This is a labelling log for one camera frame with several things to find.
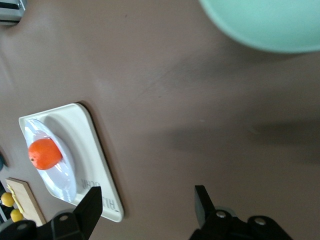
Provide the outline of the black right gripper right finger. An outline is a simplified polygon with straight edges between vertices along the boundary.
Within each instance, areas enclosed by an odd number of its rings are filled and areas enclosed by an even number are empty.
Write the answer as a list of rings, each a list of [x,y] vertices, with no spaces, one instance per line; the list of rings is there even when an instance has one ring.
[[[194,187],[194,208],[199,228],[191,240],[246,240],[247,224],[225,209],[215,208],[204,185]]]

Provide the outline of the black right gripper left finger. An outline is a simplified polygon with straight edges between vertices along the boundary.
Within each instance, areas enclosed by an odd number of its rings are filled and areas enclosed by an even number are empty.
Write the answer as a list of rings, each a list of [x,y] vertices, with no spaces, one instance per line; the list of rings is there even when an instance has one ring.
[[[51,220],[54,240],[88,240],[102,214],[101,187],[92,187],[72,212],[62,212]]]

